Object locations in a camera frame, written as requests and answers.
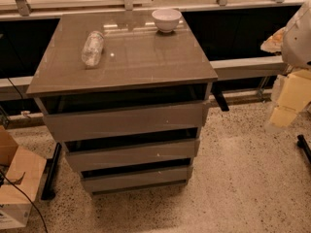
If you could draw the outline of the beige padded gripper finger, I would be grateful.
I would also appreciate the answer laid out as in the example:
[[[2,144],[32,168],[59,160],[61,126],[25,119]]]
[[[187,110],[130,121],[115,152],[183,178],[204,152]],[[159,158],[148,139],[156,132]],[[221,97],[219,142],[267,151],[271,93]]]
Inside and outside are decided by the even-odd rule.
[[[279,75],[274,82],[271,104],[264,128],[276,133],[289,127],[298,114],[311,103],[311,71],[298,70]]]

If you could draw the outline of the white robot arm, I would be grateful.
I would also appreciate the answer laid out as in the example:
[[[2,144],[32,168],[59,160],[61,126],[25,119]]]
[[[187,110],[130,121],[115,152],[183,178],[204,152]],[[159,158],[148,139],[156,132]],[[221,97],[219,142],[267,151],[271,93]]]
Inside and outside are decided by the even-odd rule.
[[[306,0],[286,26],[265,40],[260,49],[280,52],[288,65],[272,87],[265,129],[281,131],[292,124],[311,103],[311,0]]]

